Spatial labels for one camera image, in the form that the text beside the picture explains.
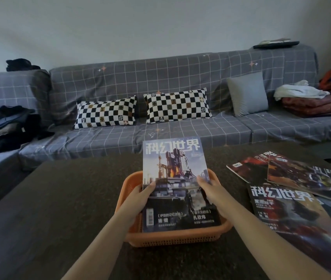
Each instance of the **sofa backrest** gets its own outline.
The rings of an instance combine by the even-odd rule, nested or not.
[[[282,84],[308,80],[315,84],[313,48],[298,45],[275,50],[242,50],[159,59],[59,67],[50,70],[50,110],[57,124],[76,119],[76,102],[116,100],[136,95],[140,116],[143,95],[207,88],[212,111],[231,110],[226,78],[263,71],[266,92]]]
[[[42,124],[52,123],[48,92],[51,88],[50,75],[45,70],[28,70],[0,73],[0,107],[21,105],[35,109]]]

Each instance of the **book on sofa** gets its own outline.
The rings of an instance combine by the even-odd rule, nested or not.
[[[270,156],[268,181],[331,199],[331,170]]]
[[[247,185],[255,215],[331,273],[331,218],[311,193],[280,185]]]
[[[253,157],[247,157],[232,165],[227,165],[227,168],[249,184],[264,183],[267,181],[269,155],[284,158],[284,156],[272,151],[266,151]]]
[[[197,136],[143,142],[143,188],[156,187],[142,211],[142,231],[160,232],[220,225],[196,177],[209,181]]]

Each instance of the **black and white checkered pillow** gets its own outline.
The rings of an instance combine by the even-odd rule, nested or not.
[[[144,94],[148,105],[146,123],[212,117],[206,91],[204,88],[166,94]]]
[[[135,96],[107,102],[82,101],[77,104],[75,129],[133,125],[136,103]]]

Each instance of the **white cloth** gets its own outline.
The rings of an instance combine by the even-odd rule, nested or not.
[[[316,98],[322,99],[330,93],[324,90],[319,90],[308,85],[308,81],[301,80],[294,85],[284,84],[276,88],[275,97],[276,101],[281,100],[283,97],[301,97],[301,98]]]

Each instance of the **dark table surface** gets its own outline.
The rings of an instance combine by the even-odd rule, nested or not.
[[[245,182],[226,168],[271,150],[329,166],[294,143],[205,149],[207,167],[252,211]],[[112,217],[142,154],[46,162],[0,201],[0,279],[60,279]],[[267,279],[234,230],[219,240],[133,248],[124,243],[110,279]]]

